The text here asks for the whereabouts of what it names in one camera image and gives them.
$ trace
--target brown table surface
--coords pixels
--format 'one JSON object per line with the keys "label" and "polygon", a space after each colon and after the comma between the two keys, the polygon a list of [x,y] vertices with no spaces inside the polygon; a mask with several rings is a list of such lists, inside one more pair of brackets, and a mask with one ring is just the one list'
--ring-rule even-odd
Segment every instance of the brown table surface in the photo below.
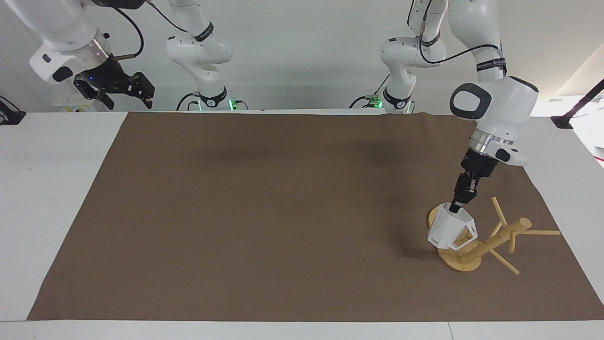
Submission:
{"label": "brown table surface", "polygon": [[[604,319],[563,237],[448,269],[426,216],[450,200],[474,124],[455,117],[129,113],[29,319]],[[467,210],[557,229],[524,169]]]}

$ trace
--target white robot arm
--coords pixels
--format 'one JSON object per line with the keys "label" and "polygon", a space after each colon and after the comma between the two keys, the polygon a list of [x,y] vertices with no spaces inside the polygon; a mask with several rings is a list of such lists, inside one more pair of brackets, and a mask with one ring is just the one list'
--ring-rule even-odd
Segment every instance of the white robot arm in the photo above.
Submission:
{"label": "white robot arm", "polygon": [[136,9],[144,0],[5,0],[25,25],[34,30],[43,45],[30,59],[34,71],[46,82],[66,80],[87,99],[103,102],[112,109],[107,93],[123,93],[139,98],[151,108],[155,88],[143,73],[128,76],[119,58],[111,54],[97,26],[86,16],[83,4]]}
{"label": "white robot arm", "polygon": [[165,48],[173,62],[184,67],[195,79],[202,110],[230,110],[229,92],[215,65],[233,58],[233,52],[214,32],[199,0],[170,0],[180,26],[186,31],[168,38]]}
{"label": "white robot arm", "polygon": [[478,82],[459,86],[449,101],[455,116],[477,122],[477,128],[461,161],[465,172],[457,180],[453,201],[440,205],[430,228],[428,240],[442,249],[458,249],[455,239],[465,228],[473,238],[478,236],[473,219],[461,206],[477,195],[480,178],[489,177],[499,162],[518,166],[528,162],[513,143],[539,91],[506,75],[496,6],[496,0],[417,0],[408,25],[418,37],[389,39],[382,47],[382,60],[391,72],[382,93],[389,112],[402,112],[410,102],[416,79],[408,68],[437,66],[459,55],[444,59],[440,26],[447,7],[451,31],[477,63]]}

